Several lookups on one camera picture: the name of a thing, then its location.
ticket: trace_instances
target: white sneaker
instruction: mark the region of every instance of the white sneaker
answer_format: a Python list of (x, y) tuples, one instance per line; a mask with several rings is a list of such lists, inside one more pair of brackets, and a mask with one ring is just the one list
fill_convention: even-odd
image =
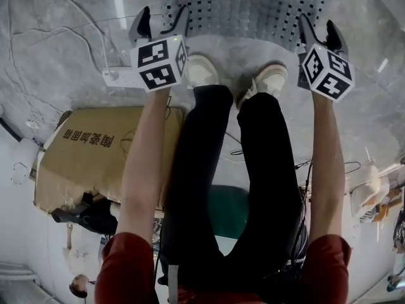
[(202, 55), (191, 55), (186, 64), (185, 76), (190, 82), (189, 89), (220, 84), (214, 64)]
[(277, 98), (287, 81), (288, 75), (289, 72), (285, 66), (281, 64), (269, 65), (256, 78), (252, 78), (252, 86), (237, 103), (238, 108), (240, 109), (245, 100), (252, 98), (259, 92), (267, 92)]

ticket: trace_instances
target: perforated metal panel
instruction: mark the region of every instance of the perforated metal panel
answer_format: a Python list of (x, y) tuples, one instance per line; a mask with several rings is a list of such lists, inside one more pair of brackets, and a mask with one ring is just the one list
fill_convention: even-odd
[(291, 51), (299, 44), (301, 13), (312, 23), (329, 0), (163, 0), (165, 26), (174, 22), (177, 11), (191, 11), (188, 36), (216, 34), (249, 37), (275, 42)]

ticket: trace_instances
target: red sleeve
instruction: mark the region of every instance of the red sleeve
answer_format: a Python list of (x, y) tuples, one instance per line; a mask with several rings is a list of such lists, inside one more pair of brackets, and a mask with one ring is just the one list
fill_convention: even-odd
[(96, 282), (97, 304), (154, 303), (153, 253), (148, 242), (119, 233), (107, 243), (103, 259)]
[(308, 248), (300, 280), (303, 303), (346, 304), (351, 249), (340, 236), (328, 235)]

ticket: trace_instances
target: red shirt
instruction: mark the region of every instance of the red shirt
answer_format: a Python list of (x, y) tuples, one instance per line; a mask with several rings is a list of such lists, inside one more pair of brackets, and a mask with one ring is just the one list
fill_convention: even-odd
[[(308, 248), (300, 280), (299, 299), (311, 304), (345, 304), (349, 291), (347, 265), (351, 249), (340, 236), (323, 236)], [(131, 233), (114, 236), (103, 250), (96, 282), (97, 304), (155, 304), (151, 246)], [(254, 293), (178, 292), (179, 303), (260, 303)]]

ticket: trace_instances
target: cardboard box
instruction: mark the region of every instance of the cardboard box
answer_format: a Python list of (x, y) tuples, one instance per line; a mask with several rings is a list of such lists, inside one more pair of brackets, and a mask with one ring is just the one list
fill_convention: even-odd
[[(40, 162), (34, 204), (51, 213), (74, 208), (84, 193), (121, 202), (121, 179), (143, 107), (74, 111)], [(168, 180), (184, 112), (172, 108), (165, 122), (163, 177)], [(162, 208), (166, 184), (158, 203)]]

